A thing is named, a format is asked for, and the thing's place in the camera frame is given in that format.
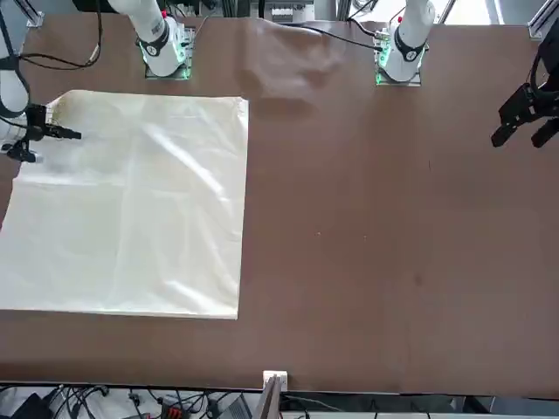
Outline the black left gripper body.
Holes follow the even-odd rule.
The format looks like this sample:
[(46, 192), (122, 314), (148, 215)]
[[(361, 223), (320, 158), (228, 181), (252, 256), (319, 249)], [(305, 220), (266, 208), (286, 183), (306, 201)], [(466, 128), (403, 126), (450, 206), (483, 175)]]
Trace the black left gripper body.
[[(542, 85), (536, 83), (539, 64), (543, 63), (548, 74)], [(535, 115), (547, 115), (558, 101), (558, 29), (550, 28), (548, 34), (538, 47), (530, 71), (530, 89), (533, 93)]]

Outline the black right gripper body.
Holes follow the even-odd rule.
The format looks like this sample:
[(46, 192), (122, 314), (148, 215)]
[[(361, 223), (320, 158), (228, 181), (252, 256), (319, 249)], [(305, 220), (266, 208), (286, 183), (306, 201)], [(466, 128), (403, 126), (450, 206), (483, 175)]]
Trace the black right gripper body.
[(27, 119), (26, 137), (31, 141), (40, 141), (45, 136), (46, 107), (30, 104), (25, 110)]

